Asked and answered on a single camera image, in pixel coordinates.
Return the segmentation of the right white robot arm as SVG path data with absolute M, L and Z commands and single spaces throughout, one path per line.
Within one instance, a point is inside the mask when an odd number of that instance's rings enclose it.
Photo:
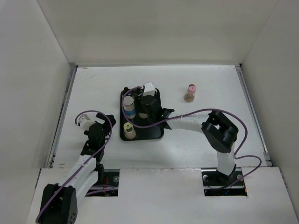
M 162 129 L 183 129 L 204 134 L 211 147 L 217 152 L 217 180 L 221 184 L 229 184 L 234 178 L 236 164 L 234 147 L 238 128 L 222 112 L 212 110 L 207 115 L 175 115 L 169 116 L 173 109 L 162 108 L 159 101 L 147 95 L 140 100 L 142 109 L 146 112 L 152 124 L 158 123 Z

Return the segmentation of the pink-cap pepper shaker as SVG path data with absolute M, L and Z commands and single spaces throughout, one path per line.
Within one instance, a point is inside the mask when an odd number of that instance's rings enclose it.
M 194 84 L 190 84 L 187 88 L 185 95 L 184 95 L 184 100 L 186 102 L 193 102 L 195 99 L 196 90 L 197 90 L 197 87 Z

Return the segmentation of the clear-lid blue-label bottle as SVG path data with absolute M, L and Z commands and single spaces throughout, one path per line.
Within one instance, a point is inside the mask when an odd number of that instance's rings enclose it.
M 123 100 L 124 112 L 128 119 L 133 119 L 136 115 L 135 101 L 131 96 L 125 96 Z

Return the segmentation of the dark-cap beige spice bottle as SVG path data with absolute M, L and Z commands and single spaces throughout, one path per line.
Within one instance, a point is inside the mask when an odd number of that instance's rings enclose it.
M 142 119 L 146 119 L 148 117 L 148 115 L 146 113 L 138 113 L 139 117 L 142 118 Z

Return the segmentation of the black-cap brown spice bottle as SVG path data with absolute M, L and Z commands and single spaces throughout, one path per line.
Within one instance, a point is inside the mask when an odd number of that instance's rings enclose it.
M 121 96 L 132 96 L 132 91 L 128 87 L 124 87 L 123 91 L 121 92 Z

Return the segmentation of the black-cap pale spice bottle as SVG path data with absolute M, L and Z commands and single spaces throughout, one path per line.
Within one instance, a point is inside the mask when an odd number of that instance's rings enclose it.
M 143 96 L 143 87 L 138 87 L 133 90 L 132 96 L 135 99 L 141 98 Z

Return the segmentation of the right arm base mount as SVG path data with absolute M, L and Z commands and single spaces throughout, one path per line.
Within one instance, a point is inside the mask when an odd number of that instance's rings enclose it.
M 240 168 L 237 168 L 229 177 L 216 169 L 202 169 L 201 175 L 205 196 L 247 196 Z

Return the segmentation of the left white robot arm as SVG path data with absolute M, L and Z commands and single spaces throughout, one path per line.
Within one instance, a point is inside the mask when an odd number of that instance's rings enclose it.
M 113 115 L 96 111 L 96 118 L 103 121 L 92 121 L 87 111 L 75 118 L 75 123 L 84 130 L 87 136 L 80 156 L 64 178 L 55 184 L 47 184 L 43 190 L 41 207 L 35 222 L 37 224 L 73 224 L 78 215 L 78 204 L 90 188 L 100 186 L 105 180 L 101 160 L 104 148 L 111 138 L 116 120 Z

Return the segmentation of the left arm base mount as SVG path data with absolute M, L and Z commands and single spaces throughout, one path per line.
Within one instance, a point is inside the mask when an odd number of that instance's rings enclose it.
M 119 169 L 104 169 L 100 172 L 98 181 L 88 190 L 86 196 L 118 196 L 119 183 Z

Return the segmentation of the yellow-cap cream bottle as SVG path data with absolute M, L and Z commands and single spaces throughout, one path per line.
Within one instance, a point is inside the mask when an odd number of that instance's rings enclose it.
M 126 122 L 123 125 L 123 128 L 124 128 L 124 136 L 126 139 L 132 140 L 136 137 L 136 131 L 131 123 Z

